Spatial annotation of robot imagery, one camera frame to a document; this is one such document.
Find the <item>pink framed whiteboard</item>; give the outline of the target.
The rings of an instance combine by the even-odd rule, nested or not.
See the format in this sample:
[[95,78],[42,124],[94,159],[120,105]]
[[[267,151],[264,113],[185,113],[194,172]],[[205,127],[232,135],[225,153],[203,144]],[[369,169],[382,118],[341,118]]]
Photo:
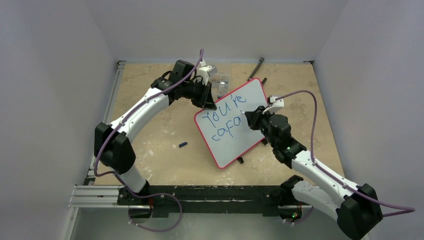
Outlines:
[[264,139],[251,130],[241,111],[267,106],[262,81],[254,78],[217,100],[216,110],[201,110],[194,115],[205,144],[218,168],[224,169]]

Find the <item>blue marker cap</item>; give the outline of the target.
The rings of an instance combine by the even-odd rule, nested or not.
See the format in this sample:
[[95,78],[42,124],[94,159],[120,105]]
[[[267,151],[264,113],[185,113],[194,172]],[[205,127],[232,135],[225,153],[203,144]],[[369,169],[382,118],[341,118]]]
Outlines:
[[179,148],[182,148],[182,147],[186,146],[187,144],[188,144],[187,142],[182,142],[182,143],[180,143],[180,144],[178,145],[178,147],[179,147]]

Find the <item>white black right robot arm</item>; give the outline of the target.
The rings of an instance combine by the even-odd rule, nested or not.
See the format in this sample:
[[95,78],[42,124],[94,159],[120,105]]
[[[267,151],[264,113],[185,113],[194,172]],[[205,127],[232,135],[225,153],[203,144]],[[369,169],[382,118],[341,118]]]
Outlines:
[[292,136],[286,116],[264,110],[259,106],[244,112],[248,127],[263,134],[280,163],[314,182],[311,185],[299,179],[283,187],[282,200],[308,203],[334,219],[350,239],[363,239],[383,219],[375,189],[367,183],[358,185],[323,164]]

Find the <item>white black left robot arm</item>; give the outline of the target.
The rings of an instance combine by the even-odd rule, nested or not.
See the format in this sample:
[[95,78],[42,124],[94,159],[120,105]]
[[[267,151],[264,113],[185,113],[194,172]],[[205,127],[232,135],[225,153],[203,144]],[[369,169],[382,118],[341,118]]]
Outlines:
[[216,110],[210,78],[217,68],[202,59],[196,64],[177,60],[173,69],[155,79],[145,95],[126,113],[109,124],[100,122],[94,130],[94,175],[102,163],[128,189],[129,197],[138,205],[149,199],[150,184],[137,170],[132,142],[158,113],[174,101],[185,98],[202,110]]

